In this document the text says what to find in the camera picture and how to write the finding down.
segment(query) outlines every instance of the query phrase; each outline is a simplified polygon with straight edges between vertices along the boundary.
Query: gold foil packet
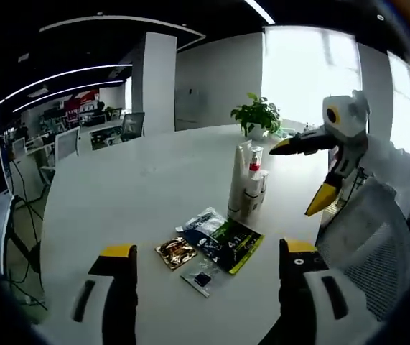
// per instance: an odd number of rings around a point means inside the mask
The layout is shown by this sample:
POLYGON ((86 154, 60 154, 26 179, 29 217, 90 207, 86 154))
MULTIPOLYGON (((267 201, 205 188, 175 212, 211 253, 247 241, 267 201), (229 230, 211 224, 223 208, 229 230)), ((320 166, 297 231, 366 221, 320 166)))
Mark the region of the gold foil packet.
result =
POLYGON ((182 237, 177 237, 162 244, 160 247, 155 248, 155 252, 160 254, 164 263, 172 270, 177 269, 197 255, 197 251, 182 237))

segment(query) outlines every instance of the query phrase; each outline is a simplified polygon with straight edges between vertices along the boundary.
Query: small packet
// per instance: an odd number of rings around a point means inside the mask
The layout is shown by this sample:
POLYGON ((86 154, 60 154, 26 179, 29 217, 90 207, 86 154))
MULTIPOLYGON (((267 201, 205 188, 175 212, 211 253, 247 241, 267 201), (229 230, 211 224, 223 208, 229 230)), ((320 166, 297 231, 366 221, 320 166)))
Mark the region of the small packet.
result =
POLYGON ((223 284, 227 275, 213 261, 203 259, 183 272, 181 277, 208 298, 212 291, 223 284))
POLYGON ((155 252, 160 254, 164 263, 172 270, 177 269, 197 255, 197 251, 182 237, 162 244, 155 248, 155 252))
POLYGON ((222 217, 214 208, 208 207, 195 218, 190 219, 184 226, 177 226, 177 232, 197 230, 210 236, 219 229, 226 219, 222 217))

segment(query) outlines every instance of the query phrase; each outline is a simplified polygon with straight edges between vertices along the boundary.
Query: bright window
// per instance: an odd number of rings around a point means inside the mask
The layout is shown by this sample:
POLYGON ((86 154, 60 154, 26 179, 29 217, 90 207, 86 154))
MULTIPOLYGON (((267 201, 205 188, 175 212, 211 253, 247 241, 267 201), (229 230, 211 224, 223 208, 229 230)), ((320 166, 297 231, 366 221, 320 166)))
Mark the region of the bright window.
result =
POLYGON ((361 89, 353 36, 313 27, 268 27, 264 39, 262 96, 281 118, 319 126, 327 96, 361 89))
POLYGON ((388 52, 393 78, 393 122, 391 138, 395 148, 410 153, 410 66, 388 52))

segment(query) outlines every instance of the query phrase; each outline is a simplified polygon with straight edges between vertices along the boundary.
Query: curved light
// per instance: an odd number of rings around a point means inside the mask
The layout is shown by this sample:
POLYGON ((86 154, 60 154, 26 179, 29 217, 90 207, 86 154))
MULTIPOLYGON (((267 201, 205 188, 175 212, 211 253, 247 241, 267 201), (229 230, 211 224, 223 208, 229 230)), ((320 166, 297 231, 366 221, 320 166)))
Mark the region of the curved light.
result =
POLYGON ((43 79, 41 79, 41 80, 39 80, 39 81, 35 81, 35 82, 33 82, 32 84, 29 84, 29 85, 27 85, 27 86, 25 86, 25 87, 23 87, 23 88, 20 88, 19 90, 16 90, 16 91, 13 92, 13 93, 10 93, 10 94, 9 94, 6 98, 4 98, 1 102, 3 102, 3 101, 5 101, 5 100, 7 100, 7 99, 9 99, 9 98, 11 98, 11 97, 17 95, 18 93, 20 93, 20 92, 22 92, 22 91, 24 91, 24 90, 26 90, 26 89, 28 89, 28 88, 31 88, 32 86, 35 86, 35 85, 37 85, 37 84, 41 84, 41 83, 43 83, 43 82, 45 82, 45 81, 48 81, 48 80, 50 80, 50 79, 54 79, 54 78, 61 77, 61 76, 63 76, 63 75, 72 74, 72 73, 77 73, 77 72, 83 72, 83 71, 85 71, 85 70, 97 70, 97 69, 99 69, 99 68, 114 68, 114 67, 129 67, 129 66, 131 66, 131 63, 118 64, 118 65, 102 65, 102 66, 93 66, 93 67, 79 68, 78 70, 69 70, 69 71, 67 71, 67 72, 58 73, 58 74, 52 75, 52 76, 50 76, 50 77, 43 78, 43 79))
POLYGON ((269 24, 275 24, 275 21, 273 20, 272 17, 270 17, 270 15, 266 12, 265 9, 263 9, 261 7, 261 5, 259 5, 256 0, 245 0, 246 3, 251 6, 254 11, 256 11, 257 13, 259 13, 259 15, 265 19, 265 21, 269 24))
POLYGON ((123 83, 124 81, 122 80, 113 80, 113 81, 104 81, 102 83, 94 83, 94 84, 88 84, 88 85, 82 85, 82 86, 76 86, 74 88, 69 88, 67 90, 62 90, 62 91, 58 91, 55 93, 51 93, 50 95, 46 95, 43 96, 41 98, 35 99, 33 101, 30 101, 29 103, 26 103, 25 105, 20 106, 19 108, 16 108, 15 110, 13 110, 13 112, 17 112, 18 110, 21 110, 23 108, 26 108, 27 106, 30 106, 31 104, 37 103, 38 101, 41 101, 43 99, 49 98, 49 97, 53 97, 56 95, 59 95, 60 93, 64 93, 64 92, 69 92, 69 91, 73 91, 73 90, 78 90, 79 88, 89 88, 91 86, 99 86, 99 85, 107 85, 107 84, 114 84, 114 83, 123 83))
POLYGON ((163 25, 164 27, 172 27, 173 29, 178 29, 182 31, 189 32, 190 34, 197 35, 198 38, 196 40, 193 40, 186 45, 183 45, 179 48, 177 48, 177 51, 179 52, 180 50, 183 50, 184 48, 194 45, 195 43, 204 40, 206 38, 205 34, 202 34, 201 32, 189 29, 188 27, 184 27, 182 25, 177 25, 177 24, 172 24, 168 22, 163 22, 158 19, 151 19, 151 18, 143 18, 143 17, 134 17, 134 16, 89 16, 89 17, 79 17, 79 18, 72 18, 68 20, 63 20, 62 22, 58 23, 53 23, 50 25, 47 25, 46 27, 41 27, 39 32, 44 32, 49 29, 54 29, 56 27, 61 27, 63 25, 68 25, 68 24, 73 24, 73 23, 79 23, 79 22, 89 22, 92 20, 131 20, 133 22, 145 22, 145 23, 151 23, 151 24, 158 24, 158 25, 163 25))

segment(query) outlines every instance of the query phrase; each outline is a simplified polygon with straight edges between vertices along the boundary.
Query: ceiling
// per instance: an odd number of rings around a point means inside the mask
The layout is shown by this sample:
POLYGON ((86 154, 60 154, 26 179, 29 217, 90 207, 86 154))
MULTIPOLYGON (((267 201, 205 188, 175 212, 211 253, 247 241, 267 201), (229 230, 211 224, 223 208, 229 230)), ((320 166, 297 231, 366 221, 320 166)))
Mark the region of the ceiling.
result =
MULTIPOLYGON (((258 0, 276 24, 314 25, 356 35, 357 41, 381 51, 398 55, 404 49, 388 22, 376 18, 372 6, 358 8, 354 1, 338 0, 258 0)), ((101 5, 52 2, 36 6, 17 3, 0 9, 0 100, 10 93, 48 76, 95 65, 116 64, 139 42, 146 31, 178 37, 178 48, 190 49, 224 37, 260 32, 265 21, 244 0, 164 0, 114 1, 101 5), (75 22, 46 30, 47 25, 61 21, 98 16, 132 16, 175 24, 169 27, 148 21, 92 20, 75 22), (19 62, 19 57, 29 57, 19 62)), ((111 69, 85 71, 46 82, 49 93, 80 85, 127 78, 131 68, 114 77, 111 69)), ((37 85, 13 96, 2 104, 4 113, 33 98, 27 94, 41 88, 37 85)))

